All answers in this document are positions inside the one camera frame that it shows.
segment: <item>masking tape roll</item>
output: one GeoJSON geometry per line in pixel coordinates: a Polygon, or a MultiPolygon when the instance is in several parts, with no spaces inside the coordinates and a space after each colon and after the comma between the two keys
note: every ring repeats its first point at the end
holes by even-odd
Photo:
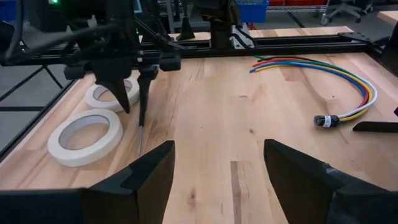
{"type": "Polygon", "coordinates": [[[117,114],[110,110],[84,111],[58,126],[47,142],[49,153],[62,165],[78,167],[90,164],[110,153],[119,143],[123,127],[117,114]],[[68,150],[67,142],[79,129],[91,124],[108,124],[107,133],[96,143],[77,150],[68,150]]]}
{"type": "MultiPolygon", "coordinates": [[[[136,103],[139,99],[139,86],[137,80],[125,80],[124,85],[130,88],[127,93],[130,106],[136,103]]],[[[117,100],[114,101],[101,101],[99,100],[101,94],[106,92],[108,89],[101,85],[93,85],[90,87],[85,94],[85,101],[91,108],[108,109],[114,112],[122,111],[123,108],[117,100]]]]}

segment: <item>wood grain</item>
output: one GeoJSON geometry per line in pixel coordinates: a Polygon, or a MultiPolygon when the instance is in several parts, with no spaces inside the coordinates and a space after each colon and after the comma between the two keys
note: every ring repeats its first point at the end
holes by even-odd
{"type": "MultiPolygon", "coordinates": [[[[319,35],[346,27],[255,30],[252,35],[319,35]]],[[[197,34],[199,39],[209,37],[197,34]]],[[[398,121],[398,78],[366,54],[306,55],[341,66],[375,84],[379,100],[353,123],[318,129],[318,114],[357,107],[361,95],[346,80],[317,70],[273,68],[249,74],[252,57],[183,60],[181,71],[160,72],[150,89],[143,153],[176,142],[174,184],[164,223],[287,223],[268,179],[263,142],[273,138],[353,176],[398,190],[398,138],[354,133],[361,120],[398,121]]],[[[47,153],[51,132],[88,110],[93,77],[80,80],[0,164],[0,189],[89,187],[137,159],[137,105],[118,113],[124,135],[101,160],[78,168],[47,153]]],[[[95,137],[85,132],[79,141],[95,137]]]]}
{"type": "Polygon", "coordinates": [[[377,15],[378,18],[389,22],[392,25],[396,25],[398,21],[398,11],[384,11],[384,12],[379,12],[377,15]]]}
{"type": "Polygon", "coordinates": [[[88,147],[100,140],[108,132],[108,129],[108,124],[101,123],[85,126],[75,132],[72,137],[68,139],[65,148],[69,150],[77,150],[88,147]]]}

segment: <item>colored wire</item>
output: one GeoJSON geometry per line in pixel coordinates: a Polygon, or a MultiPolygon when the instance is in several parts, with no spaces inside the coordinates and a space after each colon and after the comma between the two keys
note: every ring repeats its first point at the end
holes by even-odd
{"type": "MultiPolygon", "coordinates": [[[[259,68],[257,68],[256,69],[256,71],[260,71],[260,70],[263,70],[261,67],[259,67],[259,68]]],[[[354,112],[354,116],[352,116],[352,117],[349,117],[349,118],[345,118],[345,116],[344,116],[344,114],[343,115],[340,115],[339,116],[339,118],[341,118],[341,121],[347,121],[347,120],[351,120],[351,119],[355,119],[355,118],[357,118],[358,116],[361,116],[363,113],[361,113],[361,114],[355,114],[355,113],[357,113],[356,111],[354,112]]]]}
{"type": "Polygon", "coordinates": [[[255,68],[251,70],[251,73],[279,66],[298,66],[330,72],[348,80],[353,85],[355,85],[361,91],[361,94],[364,96],[364,100],[355,110],[346,114],[339,115],[338,117],[340,121],[349,121],[358,118],[359,116],[367,112],[369,107],[377,100],[377,90],[372,83],[335,65],[330,65],[316,60],[310,60],[300,57],[264,58],[261,56],[257,56],[256,58],[259,58],[260,60],[259,63],[253,65],[253,67],[255,68]]]}
{"type": "MultiPolygon", "coordinates": [[[[283,61],[283,62],[314,63],[314,64],[318,64],[318,65],[325,65],[325,66],[327,66],[327,67],[335,68],[335,69],[340,70],[340,71],[342,71],[342,72],[349,73],[349,74],[352,75],[352,76],[358,77],[358,76],[352,74],[351,72],[349,72],[349,71],[347,71],[347,70],[345,70],[345,69],[342,69],[342,68],[340,68],[340,67],[337,67],[337,66],[334,66],[334,65],[330,65],[330,64],[327,64],[327,63],[319,62],[319,61],[316,61],[316,60],[305,61],[305,58],[300,58],[300,57],[274,58],[274,59],[270,59],[270,60],[268,60],[268,59],[266,59],[266,58],[264,58],[264,57],[263,57],[263,58],[258,57],[258,58],[259,58],[260,61],[262,61],[262,62],[253,65],[253,67],[256,67],[256,66],[259,66],[259,65],[263,65],[263,64],[265,64],[265,63],[280,62],[280,61],[283,61]]],[[[359,107],[364,106],[364,105],[368,102],[368,99],[369,99],[368,96],[365,97],[364,100],[363,100],[363,102],[360,104],[359,107]]]]}
{"type": "Polygon", "coordinates": [[[358,87],[358,89],[361,90],[361,93],[362,93],[362,95],[364,97],[366,96],[365,88],[368,88],[367,91],[371,91],[368,86],[363,84],[363,82],[358,80],[356,77],[353,77],[353,76],[349,75],[348,73],[341,74],[342,72],[339,72],[339,71],[337,71],[335,69],[332,69],[332,68],[326,68],[326,67],[323,67],[323,66],[320,66],[320,65],[303,65],[303,64],[299,64],[299,63],[275,62],[275,63],[270,63],[270,64],[267,64],[267,65],[261,65],[260,67],[252,69],[250,72],[251,73],[252,72],[259,72],[261,70],[267,69],[271,65],[290,65],[290,66],[294,65],[294,66],[298,66],[298,67],[315,68],[315,69],[323,70],[325,72],[330,72],[330,73],[333,73],[335,75],[338,75],[341,78],[344,78],[344,79],[348,80],[349,82],[351,82],[352,84],[356,85],[358,87]]]}

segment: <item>wire harness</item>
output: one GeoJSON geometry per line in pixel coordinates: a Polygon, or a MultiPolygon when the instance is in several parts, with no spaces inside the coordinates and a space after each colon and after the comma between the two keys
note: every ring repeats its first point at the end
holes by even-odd
{"type": "Polygon", "coordinates": [[[330,65],[325,62],[319,62],[302,57],[268,57],[256,56],[259,63],[253,65],[250,73],[260,72],[262,70],[281,66],[295,66],[303,68],[312,68],[325,72],[329,72],[344,78],[355,85],[361,92],[364,100],[353,111],[341,115],[319,115],[314,117],[314,124],[324,128],[336,127],[340,122],[351,121],[365,114],[371,105],[377,100],[376,87],[366,79],[359,77],[336,65],[330,65]]]}

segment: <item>yellow wire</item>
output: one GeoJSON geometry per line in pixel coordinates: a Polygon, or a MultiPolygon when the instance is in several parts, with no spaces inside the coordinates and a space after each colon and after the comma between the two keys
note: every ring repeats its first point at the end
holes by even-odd
{"type": "Polygon", "coordinates": [[[346,118],[340,118],[340,121],[351,121],[353,119],[356,119],[360,116],[362,116],[363,114],[365,114],[367,111],[369,110],[369,108],[366,108],[364,110],[362,110],[361,112],[354,114],[352,116],[346,117],[346,118]]]}
{"type": "MultiPolygon", "coordinates": [[[[256,72],[260,72],[260,71],[268,69],[268,68],[281,67],[281,66],[294,66],[294,65],[271,65],[271,66],[267,66],[267,67],[257,68],[256,72]]],[[[321,66],[321,65],[313,65],[313,64],[311,64],[311,66],[316,66],[316,67],[320,67],[320,68],[326,68],[326,69],[329,69],[329,70],[333,70],[334,72],[338,72],[340,74],[343,74],[343,75],[346,75],[347,77],[352,78],[353,80],[358,82],[361,86],[363,86],[366,89],[366,91],[368,91],[368,94],[369,94],[368,102],[370,102],[373,99],[373,91],[372,91],[372,89],[367,84],[362,82],[362,80],[356,78],[355,76],[350,75],[349,73],[334,69],[334,68],[329,68],[329,67],[325,67],[325,66],[321,66]]],[[[351,121],[351,120],[356,119],[356,118],[360,117],[361,115],[365,114],[368,110],[369,110],[369,108],[366,108],[366,109],[363,109],[361,112],[359,112],[357,114],[354,114],[352,116],[349,116],[349,117],[346,117],[346,118],[340,118],[340,121],[351,121]]]]}

